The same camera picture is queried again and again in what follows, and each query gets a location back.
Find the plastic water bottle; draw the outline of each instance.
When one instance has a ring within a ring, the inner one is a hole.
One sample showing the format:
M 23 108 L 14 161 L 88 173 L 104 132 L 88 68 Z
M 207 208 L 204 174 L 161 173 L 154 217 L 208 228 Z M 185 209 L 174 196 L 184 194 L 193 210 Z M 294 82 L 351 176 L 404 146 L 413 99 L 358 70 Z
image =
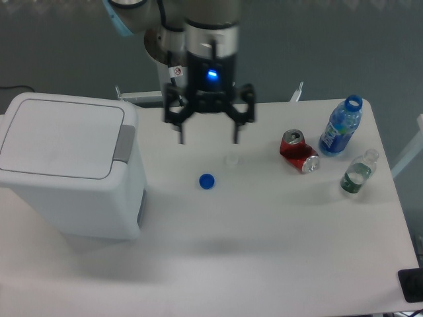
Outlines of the plastic water bottle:
M 334 157 L 345 149 L 360 124 L 362 106 L 361 97 L 353 94 L 333 110 L 319 141 L 319 148 L 323 154 Z
M 376 171 L 378 158 L 379 153 L 374 149 L 367 150 L 364 155 L 356 157 L 342 177 L 341 187 L 348 193 L 358 193 L 364 183 Z

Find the red can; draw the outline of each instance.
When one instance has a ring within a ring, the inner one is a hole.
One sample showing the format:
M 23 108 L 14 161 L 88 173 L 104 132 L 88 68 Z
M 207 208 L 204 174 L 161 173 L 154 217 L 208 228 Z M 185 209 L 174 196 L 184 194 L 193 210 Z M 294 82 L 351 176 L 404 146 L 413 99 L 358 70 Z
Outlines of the red can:
M 310 173 L 319 168 L 319 154 L 306 144 L 300 130 L 292 129 L 284 133 L 279 152 L 301 173 Z

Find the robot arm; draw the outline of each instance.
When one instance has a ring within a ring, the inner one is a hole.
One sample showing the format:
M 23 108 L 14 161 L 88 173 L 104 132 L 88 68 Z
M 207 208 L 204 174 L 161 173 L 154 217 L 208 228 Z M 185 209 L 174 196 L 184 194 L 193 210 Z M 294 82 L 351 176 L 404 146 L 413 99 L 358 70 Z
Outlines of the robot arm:
M 242 125 L 254 121 L 255 94 L 252 85 L 235 88 L 235 62 L 241 0 L 109 0 L 122 22 L 134 32 L 160 25 L 168 38 L 184 31 L 187 66 L 186 87 L 166 84 L 163 90 L 165 122 L 178 128 L 183 143 L 182 125 L 192 114 L 225 112 L 235 123 L 233 141 L 238 141 Z M 182 110 L 171 111 L 175 102 Z M 246 112 L 238 112 L 233 102 L 241 98 Z

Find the cable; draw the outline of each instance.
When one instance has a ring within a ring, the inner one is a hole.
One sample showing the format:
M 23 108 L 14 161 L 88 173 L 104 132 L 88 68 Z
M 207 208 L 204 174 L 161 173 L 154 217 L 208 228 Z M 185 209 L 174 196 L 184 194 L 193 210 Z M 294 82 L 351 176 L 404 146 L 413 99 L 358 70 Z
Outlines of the cable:
M 25 88 L 25 89 L 31 90 L 32 92 L 35 92 L 35 89 L 33 89 L 31 86 L 27 86 L 27 85 L 0 86 L 1 90 L 15 89 L 15 88 Z
M 157 0 L 157 5 L 159 6 L 161 25 L 166 26 L 166 13 L 165 13 L 165 6 L 163 5 L 163 1 Z
M 423 309 L 417 310 L 416 312 L 413 312 L 409 317 L 416 317 L 417 315 L 419 315 L 421 312 L 423 312 Z

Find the white table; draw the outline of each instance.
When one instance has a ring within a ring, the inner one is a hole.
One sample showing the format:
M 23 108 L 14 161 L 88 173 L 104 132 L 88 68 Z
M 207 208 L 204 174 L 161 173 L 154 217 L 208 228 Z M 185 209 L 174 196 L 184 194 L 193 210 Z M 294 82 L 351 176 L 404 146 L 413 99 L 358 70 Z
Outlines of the white table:
M 368 102 L 345 152 L 300 175 L 279 145 L 297 128 L 315 149 L 339 100 L 258 104 L 231 144 L 224 114 L 196 114 L 185 145 L 160 109 L 139 109 L 149 189 L 141 237 L 64 236 L 0 190 L 0 316 L 340 316 L 417 310 L 397 278 L 417 267 Z M 370 147 L 378 171 L 342 195 L 350 161 Z M 224 163 L 235 151 L 237 166 Z M 198 186 L 211 172 L 215 188 Z

